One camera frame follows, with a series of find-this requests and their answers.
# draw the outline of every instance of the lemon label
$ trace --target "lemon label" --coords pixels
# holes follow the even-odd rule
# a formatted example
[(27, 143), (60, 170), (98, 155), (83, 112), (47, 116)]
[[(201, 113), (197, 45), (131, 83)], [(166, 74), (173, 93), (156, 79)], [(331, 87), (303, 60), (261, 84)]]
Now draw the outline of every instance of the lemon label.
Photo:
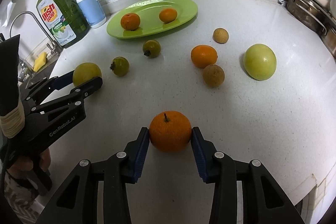
[(42, 0), (38, 4), (38, 12), (44, 24), (61, 46), (76, 38), (76, 34), (53, 0)]

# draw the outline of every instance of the pot handle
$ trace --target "pot handle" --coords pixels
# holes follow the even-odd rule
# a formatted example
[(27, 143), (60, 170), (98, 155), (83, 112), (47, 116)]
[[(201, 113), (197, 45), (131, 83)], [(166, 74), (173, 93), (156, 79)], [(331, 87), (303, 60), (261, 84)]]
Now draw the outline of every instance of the pot handle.
[(299, 0), (302, 2), (304, 5), (310, 6), (311, 8), (315, 9), (316, 11), (319, 11), (315, 6), (311, 5), (309, 2), (304, 2), (303, 0)]
[(300, 9), (302, 9), (303, 11), (305, 11), (308, 15), (310, 15), (313, 19), (315, 19), (317, 21), (317, 23), (319, 23), (322, 28), (323, 28), (323, 31), (324, 31), (324, 35), (327, 34), (327, 29), (326, 27), (322, 24), (321, 21), (319, 21), (316, 16), (314, 16), (311, 12), (309, 12), (307, 9), (303, 8), (299, 3), (296, 4), (297, 7), (299, 7)]

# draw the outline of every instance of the yellow sponge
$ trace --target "yellow sponge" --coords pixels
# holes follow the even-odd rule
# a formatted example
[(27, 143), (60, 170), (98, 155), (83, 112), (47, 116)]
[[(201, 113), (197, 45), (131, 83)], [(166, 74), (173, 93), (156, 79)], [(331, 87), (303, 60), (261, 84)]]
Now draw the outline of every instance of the yellow sponge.
[(42, 68), (47, 62), (47, 53), (42, 52), (40, 56), (35, 60), (34, 63), (34, 72), (37, 72), (40, 68)]

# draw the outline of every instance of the soap dispenser bottle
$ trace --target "soap dispenser bottle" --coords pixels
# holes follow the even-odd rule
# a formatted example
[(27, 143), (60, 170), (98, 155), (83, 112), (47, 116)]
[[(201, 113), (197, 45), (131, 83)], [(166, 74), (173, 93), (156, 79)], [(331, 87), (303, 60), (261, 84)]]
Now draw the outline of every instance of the soap dispenser bottle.
[(76, 1), (92, 28), (98, 28), (106, 22), (106, 16), (99, 3), (99, 0)]

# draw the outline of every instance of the dish soap bottle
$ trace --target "dish soap bottle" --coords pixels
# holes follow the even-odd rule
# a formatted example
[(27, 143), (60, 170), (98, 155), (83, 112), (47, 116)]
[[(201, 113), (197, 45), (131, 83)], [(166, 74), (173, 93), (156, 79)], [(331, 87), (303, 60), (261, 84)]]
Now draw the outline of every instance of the dish soap bottle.
[(75, 44), (89, 31), (76, 0), (38, 0), (36, 9), (62, 48)]
[(86, 20), (92, 28), (98, 28), (106, 22), (106, 15), (99, 0), (76, 0)]

